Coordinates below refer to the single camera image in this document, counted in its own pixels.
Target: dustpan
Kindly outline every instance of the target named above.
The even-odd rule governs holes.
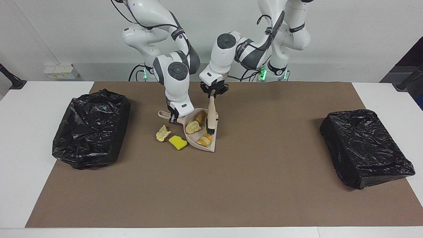
[[[205,124],[202,126],[202,129],[198,132],[195,132],[194,134],[187,134],[187,132],[185,131],[185,127],[186,125],[188,125],[188,123],[195,121],[195,117],[202,111],[207,112],[207,109],[204,108],[196,108],[194,109],[193,112],[191,112],[190,114],[183,116],[183,117],[179,117],[178,120],[176,121],[179,124],[182,124],[182,126],[184,127],[184,133],[185,133],[185,138],[187,138],[187,142],[192,145],[193,147],[197,148],[197,149],[201,149],[201,150],[205,150],[205,151],[209,151],[209,152],[214,152],[214,147],[216,145],[216,132],[217,132],[217,121],[216,121],[216,129],[213,135],[213,141],[211,142],[209,147],[204,147],[202,145],[199,145],[196,143],[196,141],[198,141],[198,139],[200,139],[206,132],[207,132],[207,128],[205,126]],[[169,112],[165,112],[165,111],[159,111],[158,113],[159,117],[164,118],[169,120],[170,119],[170,113]]]

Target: black stand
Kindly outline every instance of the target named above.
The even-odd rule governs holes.
[[[27,82],[10,73],[2,64],[0,64],[0,72],[12,82],[12,86],[9,89],[21,89]]]
[[[410,74],[410,76],[408,76],[404,81],[402,81],[401,83],[397,83],[397,84],[393,84],[394,88],[398,91],[398,92],[407,92],[407,84],[416,81],[419,78],[423,77],[423,64],[420,65],[412,74]]]

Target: black trash bag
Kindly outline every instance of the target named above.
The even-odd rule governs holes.
[[[371,110],[329,113],[320,126],[339,178],[356,189],[415,175]]]
[[[72,99],[53,140],[53,156],[74,169],[116,162],[130,108],[125,96],[106,89]]]

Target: brown mat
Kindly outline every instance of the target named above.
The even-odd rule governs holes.
[[[422,226],[407,180],[362,191],[334,171],[319,133],[333,111],[364,108],[350,83],[231,83],[216,99],[216,152],[159,143],[169,123],[158,83],[96,82],[132,104],[117,163],[79,171],[57,162],[26,227]],[[192,83],[195,107],[207,96]],[[182,128],[170,125],[176,135]]]

